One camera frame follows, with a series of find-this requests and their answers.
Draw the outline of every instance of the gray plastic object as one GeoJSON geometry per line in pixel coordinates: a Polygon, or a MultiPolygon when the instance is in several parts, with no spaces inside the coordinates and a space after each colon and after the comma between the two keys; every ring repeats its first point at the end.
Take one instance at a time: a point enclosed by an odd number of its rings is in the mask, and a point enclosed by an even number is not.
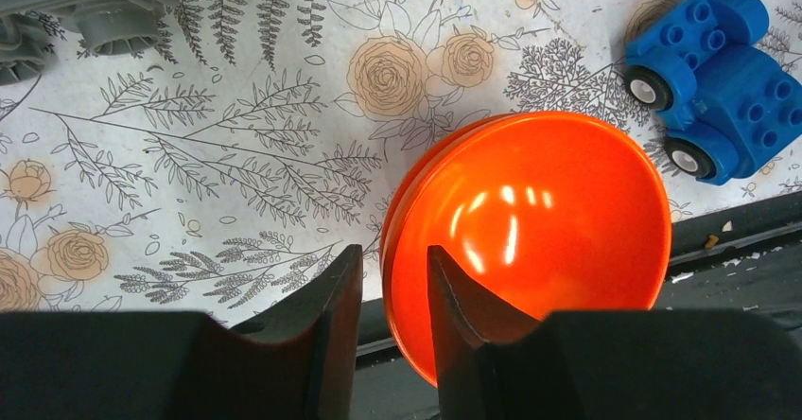
{"type": "Polygon", "coordinates": [[[39,76],[44,70],[42,48],[47,46],[47,32],[38,21],[22,15],[4,16],[2,23],[0,86],[39,76]]]}
{"type": "Polygon", "coordinates": [[[57,16],[97,55],[143,51],[159,43],[158,18],[180,0],[0,0],[0,85],[41,74],[47,34],[28,10],[57,16]]]}

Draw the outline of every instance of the blue toy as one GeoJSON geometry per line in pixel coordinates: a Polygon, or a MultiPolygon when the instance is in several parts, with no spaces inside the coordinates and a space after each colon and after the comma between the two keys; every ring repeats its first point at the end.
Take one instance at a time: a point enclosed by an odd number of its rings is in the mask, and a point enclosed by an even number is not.
{"type": "Polygon", "coordinates": [[[768,27],[760,0],[684,0],[626,47],[629,93],[701,182],[749,177],[802,134],[802,85],[752,46],[768,27]]]}

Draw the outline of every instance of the floral tablecloth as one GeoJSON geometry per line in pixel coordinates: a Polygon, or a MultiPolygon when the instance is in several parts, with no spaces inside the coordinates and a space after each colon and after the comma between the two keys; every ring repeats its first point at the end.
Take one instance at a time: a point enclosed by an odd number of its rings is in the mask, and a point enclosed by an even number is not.
{"type": "MultiPolygon", "coordinates": [[[[802,140],[724,187],[661,151],[620,62],[677,1],[183,0],[156,49],[113,58],[30,12],[52,54],[42,77],[0,89],[0,310],[192,308],[235,324],[351,242],[377,298],[379,229],[406,169],[510,110],[627,131],[674,220],[802,190],[802,140]]],[[[760,46],[800,78],[802,0],[764,2],[760,46]]]]}

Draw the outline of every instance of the toy vehicle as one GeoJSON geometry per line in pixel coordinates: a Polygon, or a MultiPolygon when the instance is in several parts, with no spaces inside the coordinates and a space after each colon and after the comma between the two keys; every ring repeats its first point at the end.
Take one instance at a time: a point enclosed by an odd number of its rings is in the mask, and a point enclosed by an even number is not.
{"type": "Polygon", "coordinates": [[[760,0],[684,0],[626,46],[629,93],[701,182],[749,177],[802,134],[802,86],[752,46],[768,27],[760,0]]]}
{"type": "Polygon", "coordinates": [[[35,77],[44,69],[47,32],[19,12],[36,9],[80,32],[98,55],[128,54],[159,42],[157,19],[179,0],[0,0],[0,85],[35,77]]]}

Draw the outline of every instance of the bowl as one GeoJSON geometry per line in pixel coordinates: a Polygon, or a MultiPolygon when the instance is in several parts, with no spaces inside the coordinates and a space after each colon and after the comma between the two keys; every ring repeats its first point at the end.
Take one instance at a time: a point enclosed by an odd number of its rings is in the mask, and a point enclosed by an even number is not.
{"type": "Polygon", "coordinates": [[[429,245],[535,319],[646,309],[668,267],[668,198],[635,141],[582,114],[491,117],[433,147],[395,193],[380,265],[391,332],[436,385],[429,245]]]}

